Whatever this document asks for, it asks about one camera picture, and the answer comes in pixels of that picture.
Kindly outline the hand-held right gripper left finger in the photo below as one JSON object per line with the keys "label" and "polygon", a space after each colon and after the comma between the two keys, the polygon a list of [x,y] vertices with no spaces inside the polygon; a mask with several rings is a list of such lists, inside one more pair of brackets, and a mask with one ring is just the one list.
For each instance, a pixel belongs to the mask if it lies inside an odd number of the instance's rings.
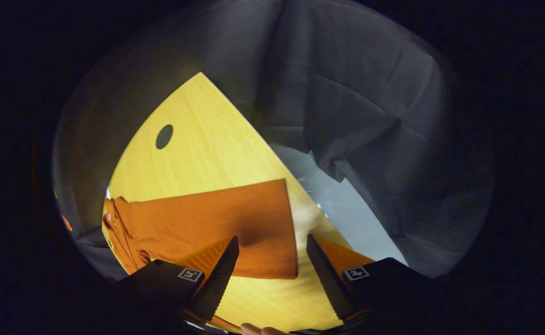
{"label": "hand-held right gripper left finger", "polygon": [[221,303],[239,253],[237,236],[226,237],[173,262],[155,259],[117,288],[160,314],[203,326]]}

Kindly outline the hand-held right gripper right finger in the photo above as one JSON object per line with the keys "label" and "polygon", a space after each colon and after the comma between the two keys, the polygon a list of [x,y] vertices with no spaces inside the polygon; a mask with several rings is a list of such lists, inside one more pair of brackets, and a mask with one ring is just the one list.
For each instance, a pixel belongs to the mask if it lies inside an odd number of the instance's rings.
{"label": "hand-held right gripper right finger", "polygon": [[339,320],[408,316],[424,302],[424,276],[393,257],[374,261],[308,234],[309,259]]}

